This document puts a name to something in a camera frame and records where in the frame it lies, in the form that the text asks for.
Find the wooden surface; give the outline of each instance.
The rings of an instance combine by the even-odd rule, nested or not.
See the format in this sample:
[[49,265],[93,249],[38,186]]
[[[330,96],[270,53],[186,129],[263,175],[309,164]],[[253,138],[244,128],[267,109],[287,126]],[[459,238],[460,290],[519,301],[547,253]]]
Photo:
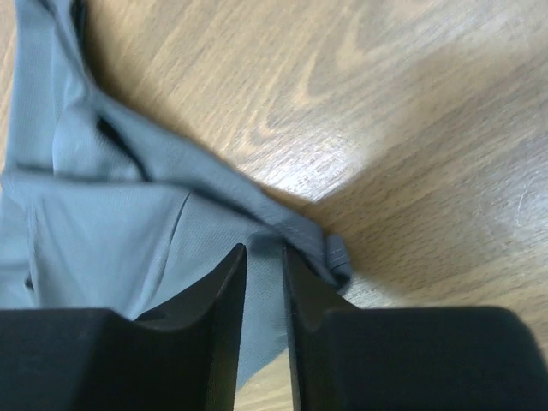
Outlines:
[[[548,3],[92,0],[101,85],[348,242],[363,306],[497,304],[548,350]],[[0,0],[0,127],[15,47]],[[287,356],[238,410],[291,409]]]

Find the cloth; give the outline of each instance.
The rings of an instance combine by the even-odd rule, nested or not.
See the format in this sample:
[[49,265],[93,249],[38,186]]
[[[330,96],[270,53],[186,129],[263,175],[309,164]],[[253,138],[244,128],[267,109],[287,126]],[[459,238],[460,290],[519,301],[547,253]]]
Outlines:
[[85,7],[15,0],[18,43],[0,199],[0,308],[109,307],[135,319],[247,246],[241,386],[286,346],[282,248],[338,289],[340,237],[192,142],[105,95]]

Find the folded cloth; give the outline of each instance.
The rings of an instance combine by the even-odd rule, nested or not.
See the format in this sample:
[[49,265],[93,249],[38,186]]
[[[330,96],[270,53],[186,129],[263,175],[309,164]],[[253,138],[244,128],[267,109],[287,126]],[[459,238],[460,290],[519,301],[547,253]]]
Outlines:
[[241,386],[286,346],[283,245],[340,289],[352,272],[342,240],[101,92],[82,56],[82,1],[15,7],[0,308],[109,307],[135,319],[241,242]]

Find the tabletop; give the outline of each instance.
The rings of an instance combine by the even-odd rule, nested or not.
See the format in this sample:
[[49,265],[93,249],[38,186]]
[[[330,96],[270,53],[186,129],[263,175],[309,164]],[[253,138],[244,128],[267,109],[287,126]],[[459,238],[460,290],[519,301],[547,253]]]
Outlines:
[[[548,352],[548,3],[90,0],[106,92],[340,233],[360,307],[498,305]],[[0,0],[0,158],[15,12]],[[289,410],[282,354],[237,410]]]

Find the blue cloth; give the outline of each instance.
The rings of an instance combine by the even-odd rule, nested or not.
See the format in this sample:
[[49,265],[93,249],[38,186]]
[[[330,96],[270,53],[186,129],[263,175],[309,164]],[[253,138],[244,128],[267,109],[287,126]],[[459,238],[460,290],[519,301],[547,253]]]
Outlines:
[[15,6],[0,308],[110,307],[135,319],[241,242],[241,386],[286,346],[283,244],[341,288],[352,272],[342,240],[101,92],[82,56],[80,1]]

